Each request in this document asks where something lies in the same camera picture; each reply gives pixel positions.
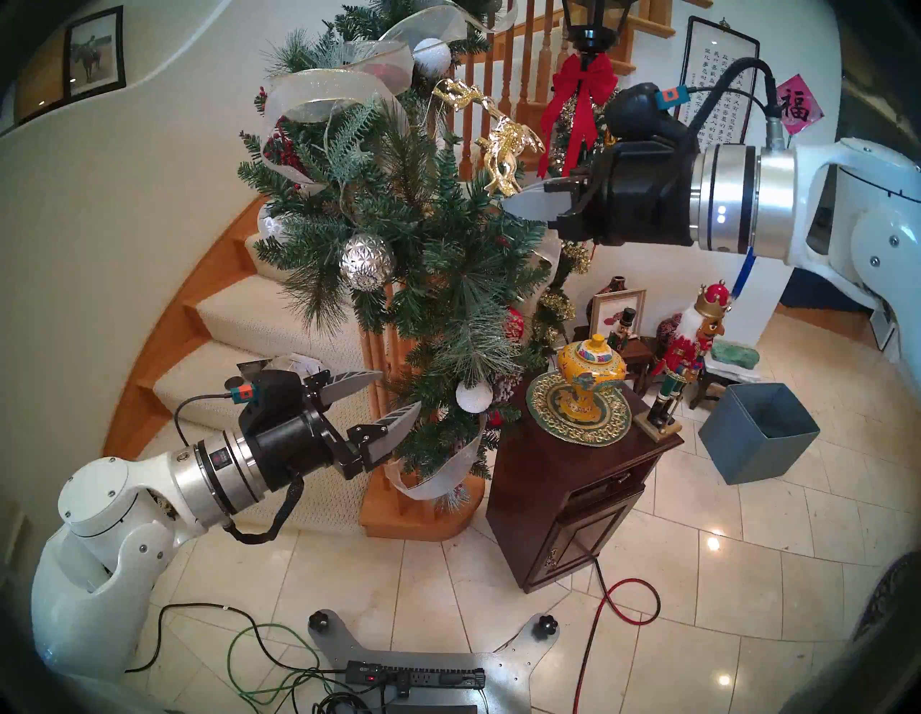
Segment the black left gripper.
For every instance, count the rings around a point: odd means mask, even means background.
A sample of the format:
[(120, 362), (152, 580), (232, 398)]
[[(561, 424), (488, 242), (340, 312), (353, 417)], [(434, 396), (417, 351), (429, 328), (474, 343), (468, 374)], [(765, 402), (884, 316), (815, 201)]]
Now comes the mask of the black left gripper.
[[(318, 405), (332, 405), (381, 379), (380, 370), (322, 370), (306, 377), (306, 392)], [(270, 491), (317, 470), (334, 467), (350, 480), (373, 472), (412, 431), (421, 411), (416, 402), (397, 408), (372, 424), (355, 425), (344, 438), (312, 407), (278, 411), (249, 407), (249, 450)]]

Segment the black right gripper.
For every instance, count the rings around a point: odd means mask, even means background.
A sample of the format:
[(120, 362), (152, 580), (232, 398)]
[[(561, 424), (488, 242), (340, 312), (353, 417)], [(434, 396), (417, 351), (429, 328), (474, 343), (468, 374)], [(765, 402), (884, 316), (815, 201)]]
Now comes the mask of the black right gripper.
[(567, 177), (550, 178), (502, 199), (514, 217), (551, 222), (563, 240), (692, 247), (691, 183), (697, 145), (666, 142), (609, 146)]

